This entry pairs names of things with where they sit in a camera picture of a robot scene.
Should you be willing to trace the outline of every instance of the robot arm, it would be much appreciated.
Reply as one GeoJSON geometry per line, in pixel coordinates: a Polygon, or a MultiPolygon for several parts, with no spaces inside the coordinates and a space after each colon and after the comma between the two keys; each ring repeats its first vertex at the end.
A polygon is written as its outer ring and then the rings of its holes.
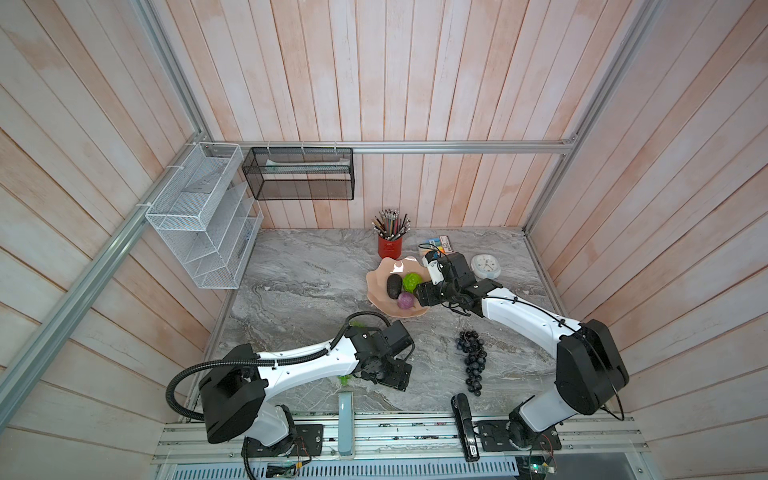
{"type": "Polygon", "coordinates": [[[267,400],[303,383],[327,376],[352,373],[395,389],[408,386],[411,365],[395,358],[413,339],[398,320],[390,324],[377,312],[358,312],[347,317],[336,338],[324,343],[284,352],[254,353],[250,344],[232,349],[222,360],[205,362],[185,369],[166,389],[168,405],[196,420],[204,420],[208,442],[220,443],[245,434],[269,447],[275,456],[293,445],[293,420],[284,406],[267,400]],[[387,324],[382,330],[368,326],[350,326],[360,315],[378,316],[387,324]],[[203,413],[192,412],[174,398],[176,385],[185,377],[205,369],[210,372],[200,381],[203,413]]]}
{"type": "Polygon", "coordinates": [[[432,251],[425,261],[432,282],[416,287],[422,305],[443,303],[457,313],[472,312],[499,322],[556,360],[554,384],[509,415],[510,439],[516,447],[527,448],[539,432],[577,413],[592,415],[629,381],[603,323],[579,323],[520,299],[494,280],[476,281],[460,253],[432,251]]]}

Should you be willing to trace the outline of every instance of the clock face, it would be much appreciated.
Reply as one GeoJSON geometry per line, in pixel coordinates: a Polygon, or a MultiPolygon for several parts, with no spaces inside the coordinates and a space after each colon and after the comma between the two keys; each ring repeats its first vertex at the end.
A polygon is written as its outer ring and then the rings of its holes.
{"type": "Polygon", "coordinates": [[[502,273],[502,267],[496,257],[482,253],[472,258],[472,272],[480,278],[496,278],[502,273]]]}

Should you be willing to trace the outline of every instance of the red pencil cup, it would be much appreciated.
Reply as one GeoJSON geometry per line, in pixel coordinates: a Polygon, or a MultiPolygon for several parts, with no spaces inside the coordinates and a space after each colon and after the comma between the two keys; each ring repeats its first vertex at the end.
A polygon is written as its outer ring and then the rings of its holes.
{"type": "Polygon", "coordinates": [[[379,257],[382,258],[393,258],[397,260],[400,258],[400,254],[402,253],[402,237],[400,237],[397,240],[384,240],[381,237],[379,238],[379,257]]]}

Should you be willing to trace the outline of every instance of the green object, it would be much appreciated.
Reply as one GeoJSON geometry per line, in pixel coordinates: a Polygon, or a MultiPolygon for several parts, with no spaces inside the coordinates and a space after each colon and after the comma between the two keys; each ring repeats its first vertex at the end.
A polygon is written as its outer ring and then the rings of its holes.
{"type": "Polygon", "coordinates": [[[411,272],[402,278],[402,288],[406,292],[413,293],[413,290],[422,282],[422,276],[416,272],[411,272]]]}

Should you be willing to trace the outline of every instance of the black wire mesh basket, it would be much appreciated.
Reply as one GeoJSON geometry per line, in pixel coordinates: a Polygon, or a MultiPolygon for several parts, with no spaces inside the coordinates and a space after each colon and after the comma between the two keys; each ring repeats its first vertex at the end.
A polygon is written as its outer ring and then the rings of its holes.
{"type": "Polygon", "coordinates": [[[351,148],[252,147],[243,173],[257,200],[353,200],[351,148]]]}

